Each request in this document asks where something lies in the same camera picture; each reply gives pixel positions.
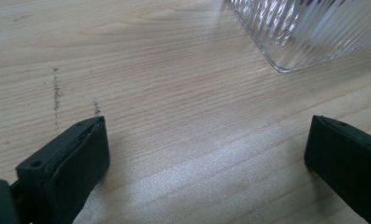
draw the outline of black clamp jaw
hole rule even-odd
[[[0,224],[72,223],[108,166],[104,117],[71,126],[0,180]]]
[[[314,116],[305,163],[371,223],[371,135],[347,123]]]

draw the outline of ribbed glass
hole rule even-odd
[[[228,0],[279,71],[371,47],[371,0]]]

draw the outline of clear glass container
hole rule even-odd
[[[371,47],[371,0],[228,0],[279,71]]]

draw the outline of light wood surface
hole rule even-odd
[[[364,223],[304,165],[315,114],[371,133],[371,49],[284,75],[224,1],[0,0],[0,178],[106,117],[75,223]]]

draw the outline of wooden table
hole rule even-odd
[[[225,1],[0,0],[0,178],[107,119],[75,223],[364,223],[304,165],[315,114],[371,133],[371,49],[284,75]]]

